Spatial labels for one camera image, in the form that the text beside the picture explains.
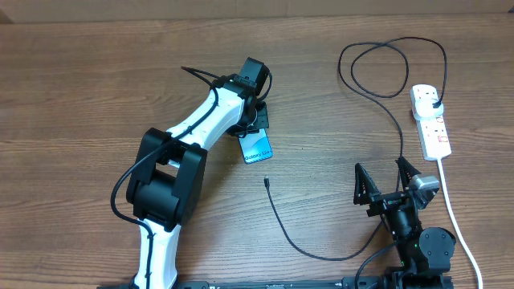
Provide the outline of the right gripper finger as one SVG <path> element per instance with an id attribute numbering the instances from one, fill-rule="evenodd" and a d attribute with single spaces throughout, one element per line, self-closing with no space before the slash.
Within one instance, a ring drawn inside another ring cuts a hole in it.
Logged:
<path id="1" fill-rule="evenodd" d="M 414 176 L 419 175 L 421 172 L 418 171 L 405 157 L 399 157 L 396 160 L 398 165 L 402 188 L 404 191 L 410 189 L 410 181 Z"/>
<path id="2" fill-rule="evenodd" d="M 373 179 L 360 163 L 355 164 L 355 189 L 353 204 L 367 205 L 374 201 L 381 193 Z"/>

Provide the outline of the Samsung Galaxy smartphone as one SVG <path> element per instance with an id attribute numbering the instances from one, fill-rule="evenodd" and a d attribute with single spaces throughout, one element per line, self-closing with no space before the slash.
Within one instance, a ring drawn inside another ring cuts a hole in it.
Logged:
<path id="1" fill-rule="evenodd" d="M 271 143 L 265 128 L 261 128 L 257 133 L 239 138 L 239 145 L 243 160 L 248 165 L 273 157 Z"/>

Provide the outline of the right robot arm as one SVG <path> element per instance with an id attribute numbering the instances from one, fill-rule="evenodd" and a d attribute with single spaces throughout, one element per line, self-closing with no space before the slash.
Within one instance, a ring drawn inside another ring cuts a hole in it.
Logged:
<path id="1" fill-rule="evenodd" d="M 424 228 L 419 212 L 424 210 L 439 191 L 439 180 L 419 172 L 405 157 L 396 160 L 402 189 L 383 194 L 365 168 L 355 164 L 353 203 L 367 205 L 370 217 L 383 219 L 393 242 L 368 257 L 353 278 L 344 285 L 354 288 L 452 288 L 450 277 L 456 237 L 441 227 Z M 365 277 L 361 273 L 375 258 L 396 249 L 399 267 L 388 267 L 383 275 Z"/>

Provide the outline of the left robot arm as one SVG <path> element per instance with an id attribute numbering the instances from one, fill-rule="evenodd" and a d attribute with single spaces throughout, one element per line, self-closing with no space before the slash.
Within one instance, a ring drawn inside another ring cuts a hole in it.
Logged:
<path id="1" fill-rule="evenodd" d="M 265 98 L 272 74 L 249 58 L 240 72 L 217 76 L 189 68 L 207 82 L 206 100 L 180 124 L 149 129 L 129 170 L 128 203 L 141 231 L 138 272 L 130 288 L 173 288 L 181 228 L 198 204 L 209 149 L 223 134 L 238 138 L 246 163 L 271 157 Z"/>

